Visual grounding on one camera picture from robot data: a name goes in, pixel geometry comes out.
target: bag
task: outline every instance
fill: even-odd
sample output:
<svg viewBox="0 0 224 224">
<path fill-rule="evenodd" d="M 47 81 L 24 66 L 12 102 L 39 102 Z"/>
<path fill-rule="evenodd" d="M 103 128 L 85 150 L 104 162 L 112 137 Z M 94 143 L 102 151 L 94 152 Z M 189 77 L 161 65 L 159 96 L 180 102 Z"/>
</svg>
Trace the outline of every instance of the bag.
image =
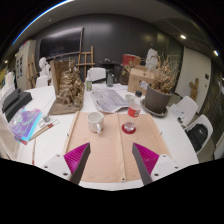
<svg viewBox="0 0 224 224">
<path fill-rule="evenodd" d="M 202 144 L 208 137 L 208 129 L 203 124 L 196 124 L 191 130 L 188 132 L 186 131 L 186 134 L 190 139 L 194 150 L 198 151 L 202 148 Z"/>
</svg>

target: wooden stand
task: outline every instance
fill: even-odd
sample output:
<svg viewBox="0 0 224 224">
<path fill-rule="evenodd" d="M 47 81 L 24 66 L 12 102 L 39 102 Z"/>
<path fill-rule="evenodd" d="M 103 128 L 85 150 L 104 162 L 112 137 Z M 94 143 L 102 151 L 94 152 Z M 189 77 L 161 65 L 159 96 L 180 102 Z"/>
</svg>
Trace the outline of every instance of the wooden stand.
<svg viewBox="0 0 224 224">
<path fill-rule="evenodd" d="M 80 60 L 81 60 L 81 55 L 85 55 L 85 63 L 80 63 Z M 90 54 L 91 55 L 91 63 L 87 63 L 87 55 Z M 79 66 L 85 66 L 85 71 L 84 71 L 84 81 L 86 80 L 86 66 L 92 66 L 93 68 L 93 65 L 95 65 L 95 63 L 93 63 L 93 46 L 91 46 L 91 52 L 81 52 L 79 54 L 79 59 L 78 59 L 78 69 L 79 69 Z"/>
<path fill-rule="evenodd" d="M 26 63 L 27 64 L 27 68 L 26 68 L 27 82 L 26 83 L 29 83 L 29 87 L 27 86 L 27 89 L 33 89 L 36 86 L 36 80 L 37 80 L 37 74 L 38 74 L 36 70 L 33 54 L 32 54 L 32 61 L 28 63 L 28 58 L 26 58 L 26 62 L 27 62 Z"/>
</svg>

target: box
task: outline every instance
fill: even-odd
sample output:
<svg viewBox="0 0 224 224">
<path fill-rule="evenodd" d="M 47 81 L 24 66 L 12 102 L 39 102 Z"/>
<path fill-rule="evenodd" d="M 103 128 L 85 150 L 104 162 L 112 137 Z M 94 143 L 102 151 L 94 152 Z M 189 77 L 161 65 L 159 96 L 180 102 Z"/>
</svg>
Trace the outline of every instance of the box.
<svg viewBox="0 0 224 224">
<path fill-rule="evenodd" d="M 122 58 L 122 65 L 126 66 L 129 65 L 131 67 L 134 67 L 135 65 L 140 65 L 141 58 L 136 55 L 131 54 L 123 54 Z"/>
<path fill-rule="evenodd" d="M 146 72 L 144 66 L 137 66 L 137 68 L 132 68 L 129 75 L 128 81 L 128 92 L 135 93 L 137 90 L 142 92 L 142 95 L 145 96 L 146 90 L 140 87 L 142 81 L 147 83 L 152 83 L 154 79 L 154 74 L 151 72 Z"/>
</svg>

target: cup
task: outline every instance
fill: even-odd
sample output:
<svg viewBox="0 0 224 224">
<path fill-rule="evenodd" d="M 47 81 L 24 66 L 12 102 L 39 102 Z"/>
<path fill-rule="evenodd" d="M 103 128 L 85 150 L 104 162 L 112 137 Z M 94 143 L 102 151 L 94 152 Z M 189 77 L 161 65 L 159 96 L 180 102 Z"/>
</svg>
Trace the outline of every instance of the cup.
<svg viewBox="0 0 224 224">
<path fill-rule="evenodd" d="M 40 128 L 43 128 L 50 121 L 50 116 L 47 112 L 42 112 L 42 120 L 39 122 Z"/>
<path fill-rule="evenodd" d="M 104 115 L 100 112 L 91 112 L 88 114 L 87 119 L 89 130 L 100 134 L 104 126 Z"/>
</svg>

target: flower pot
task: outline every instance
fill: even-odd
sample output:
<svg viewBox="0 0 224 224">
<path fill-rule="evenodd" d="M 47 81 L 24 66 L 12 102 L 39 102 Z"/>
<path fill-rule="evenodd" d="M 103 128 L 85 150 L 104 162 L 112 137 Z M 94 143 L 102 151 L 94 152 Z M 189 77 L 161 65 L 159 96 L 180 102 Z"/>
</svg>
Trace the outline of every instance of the flower pot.
<svg viewBox="0 0 224 224">
<path fill-rule="evenodd" d="M 170 100 L 171 94 L 160 93 L 147 86 L 145 94 L 145 107 L 155 113 L 161 114 Z"/>
</svg>

